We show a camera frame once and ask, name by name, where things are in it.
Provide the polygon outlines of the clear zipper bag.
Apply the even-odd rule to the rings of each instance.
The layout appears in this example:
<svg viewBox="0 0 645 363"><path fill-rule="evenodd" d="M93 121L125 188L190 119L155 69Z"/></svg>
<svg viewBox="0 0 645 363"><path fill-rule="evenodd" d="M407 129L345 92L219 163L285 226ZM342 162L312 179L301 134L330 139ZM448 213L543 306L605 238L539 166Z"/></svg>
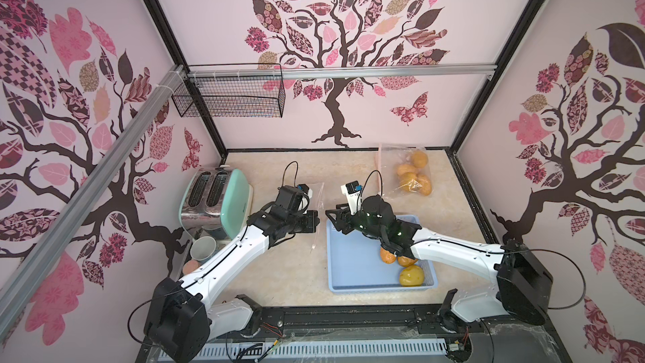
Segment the clear zipper bag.
<svg viewBox="0 0 645 363"><path fill-rule="evenodd" d="M307 241L311 253L321 248L324 239L324 183L299 184L298 187L306 193L301 202L301 210L307 207L307 219L310 227Z"/></svg>
<svg viewBox="0 0 645 363"><path fill-rule="evenodd" d="M423 148L381 145L376 166L387 198L405 194L429 197L433 193L429 157Z"/></svg>

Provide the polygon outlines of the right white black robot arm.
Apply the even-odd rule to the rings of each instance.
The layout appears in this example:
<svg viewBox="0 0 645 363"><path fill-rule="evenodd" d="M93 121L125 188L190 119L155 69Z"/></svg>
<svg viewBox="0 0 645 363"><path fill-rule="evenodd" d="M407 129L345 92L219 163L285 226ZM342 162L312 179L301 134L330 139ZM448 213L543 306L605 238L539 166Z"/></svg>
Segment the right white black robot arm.
<svg viewBox="0 0 645 363"><path fill-rule="evenodd" d="M489 317L510 316L536 326L549 318L554 278L537 250L523 243L486 244L441 235L396 217L379 195L341 204L325 215L340 233L359 232L395 256L439 262L487 280L482 287L448 291L438 312L448 331Z"/></svg>

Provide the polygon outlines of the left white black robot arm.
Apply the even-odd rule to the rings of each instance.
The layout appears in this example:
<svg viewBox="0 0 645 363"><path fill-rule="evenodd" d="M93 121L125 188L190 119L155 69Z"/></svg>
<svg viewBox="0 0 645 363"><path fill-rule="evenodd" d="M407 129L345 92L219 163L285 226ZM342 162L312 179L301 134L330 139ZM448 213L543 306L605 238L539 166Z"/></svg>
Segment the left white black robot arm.
<svg viewBox="0 0 645 363"><path fill-rule="evenodd" d="M320 218L309 208L313 191L305 184L282 186L275 201L252 213L247 225L220 252L179 280L158 283L144 321L143 346L159 348L174 362L190 362L211 339L230 332L256 331L260 305L240 296L217 299L245 267L297 234L315 232Z"/></svg>

